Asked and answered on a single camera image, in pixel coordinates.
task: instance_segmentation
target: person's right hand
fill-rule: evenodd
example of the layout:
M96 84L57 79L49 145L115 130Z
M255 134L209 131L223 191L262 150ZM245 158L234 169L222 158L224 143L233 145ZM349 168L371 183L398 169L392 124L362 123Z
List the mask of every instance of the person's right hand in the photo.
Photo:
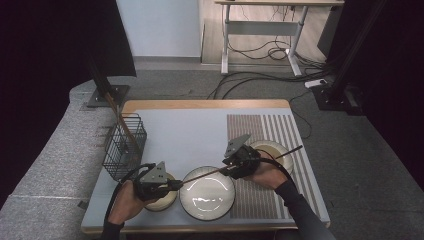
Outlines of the person's right hand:
M266 153L261 152L262 158L269 158ZM278 170L274 165L261 162L256 172L250 176L244 177L244 180L253 181L263 187L276 189L287 181L286 175Z

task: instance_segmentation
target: black sleeve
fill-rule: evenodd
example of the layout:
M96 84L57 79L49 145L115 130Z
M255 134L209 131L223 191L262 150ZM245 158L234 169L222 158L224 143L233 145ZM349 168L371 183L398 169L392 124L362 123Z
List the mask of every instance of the black sleeve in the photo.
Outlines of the black sleeve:
M275 189L275 192L284 200L296 222L299 233L304 240L331 240L336 239L312 211L306 199L299 194L294 185L286 181Z
M100 240L119 240L119 233L123 227L124 224L116 225L105 220Z

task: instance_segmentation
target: hand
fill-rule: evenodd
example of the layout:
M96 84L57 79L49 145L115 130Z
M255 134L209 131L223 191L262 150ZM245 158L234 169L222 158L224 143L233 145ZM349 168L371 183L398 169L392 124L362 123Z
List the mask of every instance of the hand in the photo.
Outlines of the hand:
M261 152L261 158L268 158L268 154ZM263 187L276 189L282 183L287 181L286 175L278 170L274 165L261 162L256 172L250 176L244 177L244 180L253 181Z
M146 205L156 201L157 199L146 202L141 201L134 193L133 182L127 180L121 186L116 196L108 221L113 224L121 225L125 221L137 216Z

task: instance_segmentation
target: white wall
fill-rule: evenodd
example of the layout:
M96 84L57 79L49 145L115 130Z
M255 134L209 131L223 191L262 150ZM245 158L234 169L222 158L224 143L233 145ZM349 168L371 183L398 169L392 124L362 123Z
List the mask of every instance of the white wall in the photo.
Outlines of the white wall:
M200 57L198 1L117 0L133 56Z

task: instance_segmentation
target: striped placemat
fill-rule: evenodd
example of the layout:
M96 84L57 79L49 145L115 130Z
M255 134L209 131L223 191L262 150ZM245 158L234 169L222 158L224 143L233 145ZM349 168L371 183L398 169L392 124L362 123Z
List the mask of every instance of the striped placemat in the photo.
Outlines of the striped placemat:
M228 140L250 133L247 145L260 140L278 142L289 150L302 145L301 139L295 134L297 127L292 115L230 114L227 115L227 131ZM294 161L292 178L296 187L319 216L317 200L305 165L305 161L308 160L301 151L293 153L292 157ZM274 191L241 179L234 183L236 200L230 211L231 218L292 219L281 197Z

